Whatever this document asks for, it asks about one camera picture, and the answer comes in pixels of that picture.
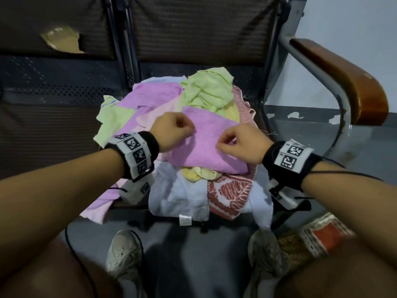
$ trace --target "white wall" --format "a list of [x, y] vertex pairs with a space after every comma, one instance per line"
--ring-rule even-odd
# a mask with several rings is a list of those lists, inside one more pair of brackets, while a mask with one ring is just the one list
[[[397, 112], [397, 0], [307, 0], [296, 33], [372, 74]], [[335, 98], [288, 56], [268, 105], [338, 108]]]

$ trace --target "hand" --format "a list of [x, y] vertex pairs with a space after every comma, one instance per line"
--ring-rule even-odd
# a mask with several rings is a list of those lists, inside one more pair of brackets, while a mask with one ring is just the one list
[[194, 131], [195, 125], [185, 114], [174, 112], [157, 117], [150, 129], [161, 153], [172, 150], [181, 140], [193, 135]]
[[273, 142], [260, 129], [249, 123], [228, 128], [216, 144], [218, 150], [232, 155], [246, 163], [261, 164]]

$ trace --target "wristband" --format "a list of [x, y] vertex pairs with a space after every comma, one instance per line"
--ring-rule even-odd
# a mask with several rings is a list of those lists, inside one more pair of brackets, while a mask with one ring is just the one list
[[303, 179], [320, 161], [322, 157], [314, 154], [313, 149], [290, 140], [274, 143], [266, 152], [262, 163], [280, 185], [303, 191]]
[[112, 136], [105, 148], [116, 150], [124, 162], [124, 179], [136, 182], [154, 170], [159, 146], [149, 132], [123, 133]]

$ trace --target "wooden armrest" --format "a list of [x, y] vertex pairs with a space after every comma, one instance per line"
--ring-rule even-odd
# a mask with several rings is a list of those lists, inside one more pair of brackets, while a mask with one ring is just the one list
[[345, 90], [350, 102], [351, 124], [384, 123], [389, 106], [382, 86], [373, 76], [314, 41], [293, 38], [289, 43]]

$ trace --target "red patterned towel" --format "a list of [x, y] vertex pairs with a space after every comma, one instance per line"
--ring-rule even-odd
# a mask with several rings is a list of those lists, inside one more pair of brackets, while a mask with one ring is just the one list
[[[255, 111], [243, 100], [239, 87], [233, 86], [233, 95], [240, 113], [240, 121], [255, 124]], [[210, 211], [228, 220], [235, 219], [248, 200], [256, 169], [257, 165], [248, 165], [246, 174], [224, 174], [217, 180], [208, 181]]]

